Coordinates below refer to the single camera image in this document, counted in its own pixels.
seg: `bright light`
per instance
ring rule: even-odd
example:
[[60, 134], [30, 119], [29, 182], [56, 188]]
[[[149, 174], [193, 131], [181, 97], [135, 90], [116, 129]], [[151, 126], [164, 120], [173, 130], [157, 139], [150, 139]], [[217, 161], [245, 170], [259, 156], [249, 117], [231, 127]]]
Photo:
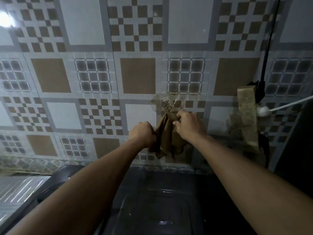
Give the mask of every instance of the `bright light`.
[[0, 26], [2, 27], [11, 27], [15, 26], [14, 19], [8, 13], [0, 11]]

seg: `tiled wall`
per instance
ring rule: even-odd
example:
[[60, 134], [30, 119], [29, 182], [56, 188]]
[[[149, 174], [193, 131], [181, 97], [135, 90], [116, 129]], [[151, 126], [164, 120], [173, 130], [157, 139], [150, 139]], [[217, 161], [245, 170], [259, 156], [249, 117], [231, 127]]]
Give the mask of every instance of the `tiled wall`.
[[[282, 0], [262, 105], [312, 90], [312, 0]], [[53, 172], [86, 165], [117, 148], [140, 121], [156, 126], [156, 94], [177, 96], [207, 132], [230, 143], [226, 121], [237, 88], [260, 79], [275, 0], [2, 0], [0, 160], [2, 167]], [[262, 126], [274, 169], [302, 105]], [[175, 162], [142, 151], [135, 165], [193, 171], [187, 146]]]

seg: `person's left arm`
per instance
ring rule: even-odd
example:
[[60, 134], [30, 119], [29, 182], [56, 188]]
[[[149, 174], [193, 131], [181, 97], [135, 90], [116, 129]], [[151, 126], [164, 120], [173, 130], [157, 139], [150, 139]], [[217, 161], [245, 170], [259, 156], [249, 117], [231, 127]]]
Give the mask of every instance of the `person's left arm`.
[[122, 146], [89, 164], [24, 217], [8, 234], [92, 234], [135, 156], [156, 141], [148, 122], [129, 132]]

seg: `person's right arm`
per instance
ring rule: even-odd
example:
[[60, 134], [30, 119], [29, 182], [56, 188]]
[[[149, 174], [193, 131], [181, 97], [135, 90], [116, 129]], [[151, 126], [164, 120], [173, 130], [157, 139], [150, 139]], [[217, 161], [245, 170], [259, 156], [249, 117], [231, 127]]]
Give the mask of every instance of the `person's right arm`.
[[194, 113], [179, 111], [180, 136], [208, 161], [258, 234], [313, 234], [313, 200], [270, 171], [206, 135]]

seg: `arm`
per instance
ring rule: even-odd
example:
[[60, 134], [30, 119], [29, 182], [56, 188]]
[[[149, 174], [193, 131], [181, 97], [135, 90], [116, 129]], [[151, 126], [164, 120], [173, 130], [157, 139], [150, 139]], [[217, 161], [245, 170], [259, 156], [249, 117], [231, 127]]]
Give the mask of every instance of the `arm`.
[[139, 123], [127, 142], [76, 173], [8, 234], [92, 234], [135, 156], [156, 141], [153, 133], [148, 122]]
[[313, 200], [275, 174], [206, 135], [194, 113], [174, 122], [182, 138], [208, 161], [227, 193], [258, 234], [313, 234]]

